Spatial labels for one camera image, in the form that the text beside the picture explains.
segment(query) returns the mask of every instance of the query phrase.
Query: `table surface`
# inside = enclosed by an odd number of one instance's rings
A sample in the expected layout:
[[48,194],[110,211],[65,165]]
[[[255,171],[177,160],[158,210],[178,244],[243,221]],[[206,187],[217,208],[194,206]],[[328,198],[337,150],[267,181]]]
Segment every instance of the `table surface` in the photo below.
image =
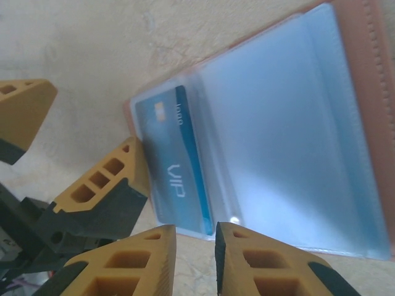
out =
[[[51,201],[128,136],[122,103],[310,0],[2,0],[0,80],[59,94],[28,153],[0,163],[16,196]],[[395,1],[381,0],[395,57]],[[147,204],[134,233],[155,226]],[[362,295],[395,295],[395,263],[323,256]],[[174,295],[215,295],[214,243],[177,237]]]

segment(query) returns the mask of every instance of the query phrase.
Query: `wire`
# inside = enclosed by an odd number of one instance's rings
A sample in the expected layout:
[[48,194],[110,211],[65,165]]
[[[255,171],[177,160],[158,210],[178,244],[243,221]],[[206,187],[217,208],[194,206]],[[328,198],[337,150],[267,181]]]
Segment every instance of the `wire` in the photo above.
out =
[[13,287],[11,287],[11,288],[5,288],[5,289],[3,289],[3,290],[1,290],[0,291],[0,295],[4,295],[4,294],[6,294],[6,293],[8,293],[8,292],[12,292],[12,295],[15,295],[14,293],[15,293],[15,291],[18,289],[20,287],[20,285],[16,285],[16,286],[13,286]]
[[32,283],[30,283],[30,282],[27,282],[27,281],[25,281],[24,279],[13,279],[12,282],[13,282],[13,283],[12,283],[12,284],[9,284],[9,285],[6,287],[6,289],[13,288],[13,287],[15,287],[15,286],[25,286],[25,287],[31,287],[31,288],[36,288],[36,289],[38,289],[38,288],[41,287],[40,285],[32,284]]

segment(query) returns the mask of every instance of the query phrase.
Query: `orange rubber pad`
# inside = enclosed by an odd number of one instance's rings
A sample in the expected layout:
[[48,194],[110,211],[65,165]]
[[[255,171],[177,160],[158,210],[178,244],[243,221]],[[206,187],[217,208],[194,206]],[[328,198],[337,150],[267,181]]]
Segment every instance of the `orange rubber pad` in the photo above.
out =
[[308,266],[325,260],[232,223],[217,226],[215,258],[222,296],[332,296]]
[[27,151],[56,94],[44,79],[0,81],[0,139]]
[[170,296],[176,255],[174,225],[160,226],[96,250],[82,253],[65,266],[88,266],[62,296]]
[[148,168],[137,138],[128,138],[57,196],[54,212],[91,210],[123,178],[134,190],[149,197]]

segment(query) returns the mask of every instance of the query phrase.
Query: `card chip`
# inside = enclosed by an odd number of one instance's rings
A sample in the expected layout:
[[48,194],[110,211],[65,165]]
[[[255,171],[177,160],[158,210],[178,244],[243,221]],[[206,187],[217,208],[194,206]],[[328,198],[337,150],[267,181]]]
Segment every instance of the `card chip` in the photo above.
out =
[[165,121],[166,120],[163,102],[159,102],[159,103],[155,104],[155,115],[156,115],[157,121]]

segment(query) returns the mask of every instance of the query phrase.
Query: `rectangular hole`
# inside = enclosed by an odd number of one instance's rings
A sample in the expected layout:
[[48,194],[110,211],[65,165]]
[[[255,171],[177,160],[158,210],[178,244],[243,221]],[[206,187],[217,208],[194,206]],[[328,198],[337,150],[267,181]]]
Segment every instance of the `rectangular hole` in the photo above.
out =
[[115,253],[106,268],[145,268],[151,253],[147,251],[122,251]]
[[145,239],[160,239],[160,233],[152,234],[152,235],[146,237]]
[[83,292],[84,296],[132,296],[138,277],[97,277]]
[[297,279],[254,278],[261,296],[310,296]]
[[247,235],[245,235],[245,234],[243,234],[243,233],[241,233],[241,232],[239,232],[239,231],[233,231],[233,235],[235,236],[235,237],[239,237],[239,238],[241,238],[241,239],[247,239],[248,238],[248,236]]
[[2,93],[2,94],[9,94],[9,93],[16,91],[16,90],[17,90],[17,88],[13,85],[10,85],[10,84],[0,87],[0,93]]
[[287,268],[284,258],[274,251],[245,250],[244,259],[252,268]]
[[78,203],[89,202],[95,193],[88,188],[85,184],[82,184],[76,191],[71,194],[74,201]]
[[93,174],[89,180],[91,180],[91,182],[95,185],[97,185],[98,188],[102,189],[105,185],[107,185],[107,183],[110,181],[109,178],[107,178],[106,176],[104,176],[102,173],[100,173],[99,171],[95,172],[95,174]]
[[114,176],[116,176],[125,167],[125,165],[120,160],[113,158],[112,160],[107,162],[103,167],[107,171],[112,173]]

